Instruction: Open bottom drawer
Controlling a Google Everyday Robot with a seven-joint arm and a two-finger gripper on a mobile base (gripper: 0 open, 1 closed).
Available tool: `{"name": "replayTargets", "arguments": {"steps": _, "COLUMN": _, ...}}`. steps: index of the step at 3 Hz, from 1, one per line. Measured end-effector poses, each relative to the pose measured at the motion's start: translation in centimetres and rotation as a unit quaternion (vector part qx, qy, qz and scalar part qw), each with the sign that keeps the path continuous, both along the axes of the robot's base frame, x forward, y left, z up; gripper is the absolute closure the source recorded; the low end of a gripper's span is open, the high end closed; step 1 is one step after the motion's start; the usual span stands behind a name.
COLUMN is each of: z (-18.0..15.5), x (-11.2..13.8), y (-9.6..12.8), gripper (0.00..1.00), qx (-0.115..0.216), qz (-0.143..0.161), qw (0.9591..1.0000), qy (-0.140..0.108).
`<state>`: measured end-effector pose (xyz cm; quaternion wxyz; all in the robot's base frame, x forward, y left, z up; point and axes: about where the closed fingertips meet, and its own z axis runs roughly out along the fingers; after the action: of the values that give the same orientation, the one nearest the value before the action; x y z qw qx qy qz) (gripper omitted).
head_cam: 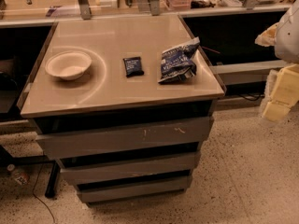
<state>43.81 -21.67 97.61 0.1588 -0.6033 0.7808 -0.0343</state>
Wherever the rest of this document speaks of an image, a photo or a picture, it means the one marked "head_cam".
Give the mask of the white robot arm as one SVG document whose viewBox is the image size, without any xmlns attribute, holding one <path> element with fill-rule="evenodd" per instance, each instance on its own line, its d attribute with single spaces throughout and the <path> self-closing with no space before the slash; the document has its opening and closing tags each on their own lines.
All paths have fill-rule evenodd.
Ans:
<svg viewBox="0 0 299 224">
<path fill-rule="evenodd" d="M 279 71 L 270 71 L 261 103 L 262 117 L 277 122 L 299 101 L 299 1 L 292 4 L 279 22 L 259 34 L 255 43 L 273 46 L 275 55 L 287 63 Z"/>
</svg>

